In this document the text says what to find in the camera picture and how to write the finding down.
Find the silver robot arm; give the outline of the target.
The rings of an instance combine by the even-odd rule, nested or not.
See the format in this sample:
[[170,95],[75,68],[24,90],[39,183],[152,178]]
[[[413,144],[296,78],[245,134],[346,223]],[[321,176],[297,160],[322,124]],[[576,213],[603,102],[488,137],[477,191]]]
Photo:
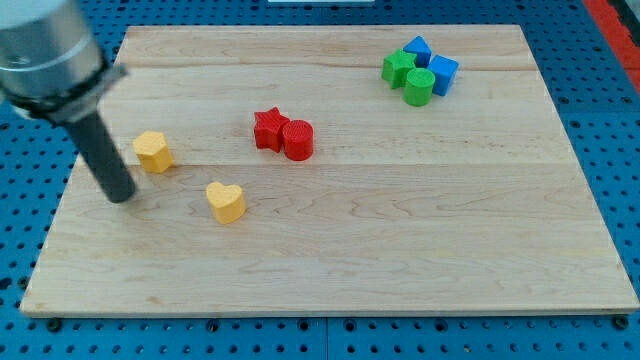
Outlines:
[[1,93],[26,118],[76,123],[127,75],[76,0],[1,0]]

